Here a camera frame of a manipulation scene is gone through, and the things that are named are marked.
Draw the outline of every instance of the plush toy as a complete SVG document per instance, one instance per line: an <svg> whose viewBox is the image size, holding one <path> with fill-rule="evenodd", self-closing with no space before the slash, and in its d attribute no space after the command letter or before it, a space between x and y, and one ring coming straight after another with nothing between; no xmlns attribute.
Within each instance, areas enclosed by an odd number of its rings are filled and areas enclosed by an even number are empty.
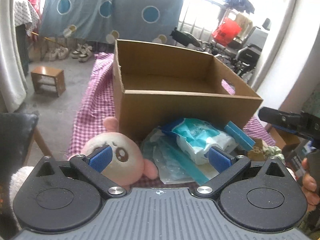
<svg viewBox="0 0 320 240"><path fill-rule="evenodd" d="M158 169L152 161L144 159L139 147L127 136L119 133L119 122L115 117L107 117L103 122L106 133L90 139L81 151L88 156L95 149L108 144L113 151L111 163L101 172L118 185L130 188L144 174L149 179L158 177Z"/></svg>

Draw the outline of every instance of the blue circle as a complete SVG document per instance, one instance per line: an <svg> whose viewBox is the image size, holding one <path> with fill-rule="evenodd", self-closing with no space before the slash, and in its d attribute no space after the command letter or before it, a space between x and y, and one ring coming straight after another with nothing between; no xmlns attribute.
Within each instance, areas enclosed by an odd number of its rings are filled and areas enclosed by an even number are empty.
<svg viewBox="0 0 320 240"><path fill-rule="evenodd" d="M99 11L102 17L109 18L112 12L112 3L109 0L103 2L103 4L100 6Z"/></svg>
<svg viewBox="0 0 320 240"><path fill-rule="evenodd" d="M157 7L154 6L147 6L142 11L142 18L147 23L155 23L159 20L160 12Z"/></svg>
<svg viewBox="0 0 320 240"><path fill-rule="evenodd" d="M57 10L60 14L66 14L71 9L70 0L60 0L57 5Z"/></svg>

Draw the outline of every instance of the pink checkered tablecloth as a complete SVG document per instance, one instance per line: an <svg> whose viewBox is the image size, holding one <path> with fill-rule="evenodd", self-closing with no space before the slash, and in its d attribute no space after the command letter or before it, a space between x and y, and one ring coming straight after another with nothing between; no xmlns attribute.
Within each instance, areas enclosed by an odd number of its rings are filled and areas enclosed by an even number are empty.
<svg viewBox="0 0 320 240"><path fill-rule="evenodd" d="M69 159L79 154L84 144L92 137L106 131L102 122L107 116L114 116L113 83L112 83L112 62L114 55L99 53L94 55L94 63L88 88L82 99L80 110L77 112L74 124L69 152L66 158ZM230 94L234 90L226 83L223 87ZM257 117L253 116L243 131L250 137L263 139L268 145L275 145L273 138L262 127ZM133 186L135 187L172 187L165 185L160 179L148 179L143 176ZM175 187L197 187L196 183L175 184Z"/></svg>

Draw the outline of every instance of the finger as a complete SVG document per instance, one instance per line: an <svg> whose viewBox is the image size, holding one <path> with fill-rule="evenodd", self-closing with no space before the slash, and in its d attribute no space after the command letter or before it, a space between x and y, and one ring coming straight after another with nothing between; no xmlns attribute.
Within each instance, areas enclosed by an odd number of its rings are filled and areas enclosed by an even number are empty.
<svg viewBox="0 0 320 240"><path fill-rule="evenodd" d="M308 204L307 212L313 211L313 210L315 210L315 209L316 209L316 206L313 206L313 205Z"/></svg>
<svg viewBox="0 0 320 240"><path fill-rule="evenodd" d="M316 206L319 203L320 197L316 193L307 190L305 187L302 187L302 192L306 196L308 204Z"/></svg>
<svg viewBox="0 0 320 240"><path fill-rule="evenodd" d="M304 158L303 161L302 161L302 167L305 169L305 170L308 170L309 169L309 163L308 163L308 159L307 158Z"/></svg>
<svg viewBox="0 0 320 240"><path fill-rule="evenodd" d="M313 177L311 177L309 173L306 173L306 174L303 176L302 185L303 185L307 190L310 190L310 191L312 191L312 192L315 192L316 189L317 189L316 180L315 180Z"/></svg>

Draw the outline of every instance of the concrete floor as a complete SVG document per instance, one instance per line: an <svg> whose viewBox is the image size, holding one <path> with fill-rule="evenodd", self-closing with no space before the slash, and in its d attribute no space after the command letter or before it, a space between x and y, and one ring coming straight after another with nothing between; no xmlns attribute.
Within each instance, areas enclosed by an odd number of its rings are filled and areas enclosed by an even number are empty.
<svg viewBox="0 0 320 240"><path fill-rule="evenodd" d="M28 74L27 98L19 109L19 112L39 116L38 129L56 160L64 160L64 154L68 151L73 121L86 91L93 64L94 56L85 63L68 57L65 60L29 64L29 71L42 65L64 70L66 91L60 97L55 87L51 86L42 86L40 93L36 94ZM33 143L28 166L36 165L42 157L38 145Z"/></svg>

